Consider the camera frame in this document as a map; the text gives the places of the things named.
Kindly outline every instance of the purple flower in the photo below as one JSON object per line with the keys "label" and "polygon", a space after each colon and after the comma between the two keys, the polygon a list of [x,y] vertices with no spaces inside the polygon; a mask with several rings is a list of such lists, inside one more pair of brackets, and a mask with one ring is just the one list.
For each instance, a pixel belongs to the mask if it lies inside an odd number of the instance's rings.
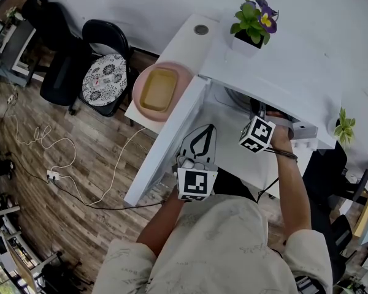
{"label": "purple flower", "polygon": [[[267,3],[266,0],[255,0],[255,1],[259,4],[259,6],[260,6],[261,9],[263,9],[263,7],[268,7],[269,6],[269,4]],[[278,14],[278,12],[274,11],[273,9],[271,9],[271,15],[273,17],[276,16],[277,14]]]}
{"label": "purple flower", "polygon": [[243,5],[244,4],[249,4],[250,6],[252,6],[252,9],[256,9],[256,3],[250,0],[245,0],[246,2],[244,2],[241,6],[240,6],[240,10],[243,11]]}
{"label": "purple flower", "polygon": [[272,9],[269,6],[263,5],[262,14],[258,16],[258,21],[266,32],[273,34],[277,31],[277,22],[272,18]]}

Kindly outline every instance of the white cable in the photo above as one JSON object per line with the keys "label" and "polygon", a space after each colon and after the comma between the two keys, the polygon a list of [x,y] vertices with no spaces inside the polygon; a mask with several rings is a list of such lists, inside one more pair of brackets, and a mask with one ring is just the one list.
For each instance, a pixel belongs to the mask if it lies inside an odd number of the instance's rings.
{"label": "white cable", "polygon": [[78,194],[79,194],[79,197],[80,197],[80,199],[81,199],[81,201],[86,205],[86,206],[92,206],[92,205],[94,205],[94,204],[96,204],[96,203],[99,203],[99,202],[101,202],[102,201],[102,199],[104,199],[104,197],[105,197],[105,195],[106,194],[108,194],[108,192],[112,189],[112,186],[113,186],[113,181],[115,180],[115,176],[116,176],[116,169],[117,169],[117,165],[118,165],[118,162],[120,161],[120,158],[121,158],[121,155],[123,154],[123,151],[124,151],[124,148],[128,145],[128,143],[135,137],[135,135],[136,134],[138,134],[139,132],[141,132],[141,131],[143,131],[145,129],[145,127],[143,128],[143,129],[140,129],[140,130],[138,130],[126,143],[125,143],[125,145],[124,145],[124,147],[121,149],[121,152],[120,152],[120,155],[118,156],[118,159],[117,159],[117,162],[116,162],[116,165],[115,165],[115,169],[113,170],[113,178],[112,178],[112,182],[110,183],[110,186],[109,186],[109,188],[104,192],[104,194],[102,195],[102,197],[101,197],[101,199],[100,200],[98,200],[98,201],[96,201],[96,202],[93,202],[93,203],[85,203],[85,201],[83,200],[83,197],[82,197],[82,195],[80,195],[80,192],[79,192],[79,190],[78,190],[78,187],[77,187],[77,185],[76,185],[76,182],[75,182],[75,180],[71,177],[71,176],[69,176],[69,175],[65,175],[65,176],[60,176],[60,178],[70,178],[71,180],[72,180],[72,182],[74,182],[74,184],[75,184],[75,188],[76,188],[76,190],[77,190],[77,192],[78,192]]}
{"label": "white cable", "polygon": [[51,148],[53,145],[55,145],[55,144],[57,144],[59,141],[62,141],[62,140],[69,140],[70,142],[71,142],[71,144],[73,145],[73,147],[74,147],[74,158],[73,158],[73,160],[71,161],[71,163],[70,164],[67,164],[67,165],[63,165],[63,166],[59,166],[59,165],[55,165],[55,166],[53,166],[50,170],[51,171],[53,171],[53,169],[54,168],[67,168],[67,167],[69,167],[69,166],[71,166],[73,163],[74,163],[74,161],[75,161],[75,159],[76,159],[76,147],[75,147],[75,144],[74,144],[74,142],[72,141],[72,140],[70,140],[69,138],[67,138],[67,137],[64,137],[64,138],[61,138],[61,139],[59,139],[58,141],[55,141],[53,144],[51,144],[50,146],[48,146],[48,147],[46,147],[46,146],[44,146],[44,144],[42,143],[42,140],[52,131],[52,127],[50,126],[50,125],[48,125],[45,129],[44,129],[44,131],[42,132],[42,136],[41,137],[39,137],[39,127],[37,127],[36,128],[36,130],[34,131],[34,140],[32,140],[32,141],[30,141],[30,142],[28,142],[28,143],[26,143],[25,141],[20,141],[19,140],[19,138],[18,138],[18,119],[17,119],[17,116],[15,116],[15,115],[10,115],[10,116],[8,116],[9,118],[15,118],[15,120],[16,120],[16,122],[17,122],[17,134],[16,134],[16,139],[17,139],[17,142],[19,143],[19,144],[24,144],[24,145],[26,145],[26,146],[29,146],[29,145],[31,145],[31,144],[33,144],[33,143],[35,143],[35,142],[37,142],[37,141],[40,141],[41,142],[41,146],[44,148],[44,149],[49,149],[49,148]]}
{"label": "white cable", "polygon": [[[69,138],[67,138],[67,137],[64,137],[64,138],[61,138],[61,139],[59,139],[58,141],[55,141],[53,144],[51,144],[50,146],[48,146],[48,147],[45,147],[44,146],[44,144],[42,143],[42,140],[52,131],[52,127],[50,126],[50,125],[48,125],[45,129],[44,129],[44,131],[42,132],[42,135],[41,135],[41,137],[39,137],[39,127],[37,127],[36,128],[36,130],[34,131],[34,140],[31,140],[31,141],[29,141],[28,143],[27,142],[25,142],[25,141],[20,141],[19,139],[18,139],[18,119],[17,119],[17,117],[15,116],[15,115],[10,115],[9,116],[9,118],[15,118],[15,120],[16,120],[16,122],[17,122],[17,134],[16,134],[16,140],[17,140],[17,142],[19,143],[19,144],[24,144],[24,145],[26,145],[26,146],[29,146],[29,145],[31,145],[32,143],[35,143],[35,142],[37,142],[37,141],[40,141],[41,142],[41,146],[44,148],[44,149],[49,149],[49,148],[51,148],[53,145],[55,145],[55,144],[57,144],[59,141],[62,141],[62,140],[69,140],[70,142],[71,142],[71,144],[73,145],[73,147],[74,147],[74,159],[71,161],[71,163],[70,164],[68,164],[68,165],[63,165],[63,166],[59,166],[59,165],[55,165],[54,167],[52,167],[50,170],[51,171],[53,171],[53,169],[54,168],[67,168],[67,167],[69,167],[69,166],[71,166],[73,163],[74,163],[74,161],[75,161],[75,159],[76,159],[76,147],[75,147],[75,144],[74,144],[74,142],[72,141],[72,140],[70,140]],[[125,143],[125,145],[124,145],[124,147],[121,149],[121,152],[120,152],[120,155],[118,156],[118,159],[117,159],[117,162],[116,162],[116,165],[115,165],[115,169],[113,170],[113,178],[112,178],[112,182],[110,183],[110,186],[109,186],[109,188],[104,192],[104,194],[102,195],[102,197],[101,197],[101,199],[100,200],[98,200],[98,201],[96,201],[96,202],[93,202],[93,203],[89,203],[89,204],[86,204],[85,203],[85,201],[83,200],[83,197],[82,197],[82,195],[80,194],[80,192],[79,192],[79,190],[78,190],[78,187],[77,187],[77,185],[76,185],[76,182],[75,182],[75,180],[71,177],[71,176],[69,176],[69,175],[64,175],[64,176],[61,176],[60,175],[60,178],[70,178],[71,180],[72,180],[72,182],[74,182],[74,185],[75,185],[75,188],[76,188],[76,190],[77,190],[77,192],[78,192],[78,194],[79,194],[79,197],[80,197],[80,199],[81,199],[81,201],[86,205],[86,206],[91,206],[91,205],[94,205],[94,204],[96,204],[96,203],[99,203],[99,202],[101,202],[102,201],[102,199],[104,199],[104,197],[105,197],[105,195],[112,189],[112,186],[113,186],[113,182],[114,182],[114,180],[115,180],[115,176],[116,176],[116,169],[117,169],[117,165],[118,165],[118,162],[120,161],[120,158],[121,158],[121,155],[123,154],[123,150],[125,149],[125,147],[128,145],[128,143],[135,137],[135,135],[136,134],[138,134],[139,132],[141,132],[141,131],[143,131],[144,129],[145,129],[146,127],[144,127],[143,129],[140,129],[140,130],[138,130],[126,143]]]}

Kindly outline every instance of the green leaves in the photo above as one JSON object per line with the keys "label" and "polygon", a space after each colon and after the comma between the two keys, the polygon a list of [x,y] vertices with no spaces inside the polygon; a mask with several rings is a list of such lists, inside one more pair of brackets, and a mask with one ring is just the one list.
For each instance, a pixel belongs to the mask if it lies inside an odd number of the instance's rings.
{"label": "green leaves", "polygon": [[264,29],[258,20],[262,12],[257,8],[256,3],[251,2],[250,0],[245,0],[245,2],[240,6],[240,9],[241,11],[236,12],[234,15],[240,23],[234,23],[231,26],[231,34],[236,34],[241,30],[245,30],[254,43],[259,44],[263,36],[263,44],[267,45],[270,41],[270,34]]}
{"label": "green leaves", "polygon": [[263,39],[263,43],[265,45],[268,44],[269,40],[270,40],[270,34],[268,32],[265,32],[266,34],[264,35],[264,39]]}
{"label": "green leaves", "polygon": [[250,25],[247,22],[243,21],[243,22],[240,23],[240,28],[241,29],[247,29],[249,27],[250,27]]}
{"label": "green leaves", "polygon": [[247,20],[251,20],[255,16],[255,10],[256,9],[251,4],[243,4],[243,14]]}
{"label": "green leaves", "polygon": [[235,34],[237,32],[241,31],[240,24],[234,23],[231,27],[231,34]]}
{"label": "green leaves", "polygon": [[251,26],[252,26],[253,28],[255,28],[255,29],[259,30],[259,31],[263,29],[263,27],[260,25],[260,23],[259,23],[257,20],[252,21],[252,22],[251,22]]}
{"label": "green leaves", "polygon": [[234,16],[237,17],[240,21],[245,20],[244,13],[242,11],[238,11]]}
{"label": "green leaves", "polygon": [[339,121],[343,123],[346,118],[346,110],[341,107],[341,110],[339,111]]}
{"label": "green leaves", "polygon": [[338,137],[342,146],[345,143],[350,143],[355,137],[353,127],[356,125],[356,119],[349,119],[346,117],[346,110],[341,108],[339,111],[339,125],[334,130],[334,135]]}
{"label": "green leaves", "polygon": [[335,136],[339,136],[339,135],[341,135],[341,133],[342,133],[342,126],[341,126],[341,125],[338,125],[338,126],[335,128],[335,130],[334,130],[334,135],[335,135]]}
{"label": "green leaves", "polygon": [[254,31],[251,33],[251,39],[253,43],[259,43],[260,42],[260,34],[258,31]]}

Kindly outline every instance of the pink plate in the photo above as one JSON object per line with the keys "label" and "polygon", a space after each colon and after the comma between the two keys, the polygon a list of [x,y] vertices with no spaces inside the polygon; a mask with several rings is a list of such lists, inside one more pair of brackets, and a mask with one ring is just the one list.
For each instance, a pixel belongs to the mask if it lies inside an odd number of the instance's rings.
{"label": "pink plate", "polygon": [[[155,68],[165,68],[174,70],[177,72],[177,84],[176,88],[173,93],[173,97],[171,100],[171,104],[168,106],[167,110],[164,112],[158,112],[150,109],[146,109],[140,106],[140,95],[142,94],[143,87],[145,86],[146,80],[150,72]],[[185,89],[188,87],[189,83],[193,78],[192,73],[184,66],[173,63],[173,62],[161,62],[149,66],[145,69],[139,77],[136,79],[134,84],[134,90],[132,92],[132,98],[135,103],[136,108],[139,110],[141,114],[143,114],[146,118],[157,121],[157,122],[165,122],[168,117],[171,115],[174,107],[177,105],[177,102],[180,100],[182,94],[184,93]]]}

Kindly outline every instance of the chair cushion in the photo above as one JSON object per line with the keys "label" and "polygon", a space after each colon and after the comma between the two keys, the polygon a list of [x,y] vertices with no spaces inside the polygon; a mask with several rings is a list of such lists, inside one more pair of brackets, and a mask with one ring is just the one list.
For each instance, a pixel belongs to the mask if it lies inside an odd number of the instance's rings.
{"label": "chair cushion", "polygon": [[83,79],[85,100],[94,106],[115,101],[127,87],[126,60],[119,54],[99,58]]}

